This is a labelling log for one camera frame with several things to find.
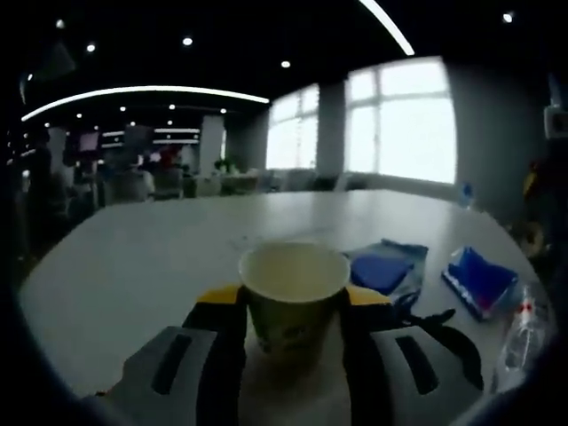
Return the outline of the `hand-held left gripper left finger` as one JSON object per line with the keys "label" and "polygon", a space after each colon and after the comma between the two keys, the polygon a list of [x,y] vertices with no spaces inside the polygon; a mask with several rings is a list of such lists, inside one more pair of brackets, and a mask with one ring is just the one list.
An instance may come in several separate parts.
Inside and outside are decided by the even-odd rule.
{"label": "hand-held left gripper left finger", "polygon": [[180,326],[164,328],[123,364],[106,392],[113,425],[236,425],[246,364],[247,292],[200,296]]}

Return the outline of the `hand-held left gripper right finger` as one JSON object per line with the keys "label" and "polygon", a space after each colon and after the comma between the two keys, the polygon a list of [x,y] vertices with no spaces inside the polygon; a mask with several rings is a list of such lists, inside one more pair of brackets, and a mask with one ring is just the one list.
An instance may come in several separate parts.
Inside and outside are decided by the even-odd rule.
{"label": "hand-held left gripper right finger", "polygon": [[454,314],[418,317],[372,289],[342,292],[352,424],[449,425],[482,396],[479,351],[446,324]]}

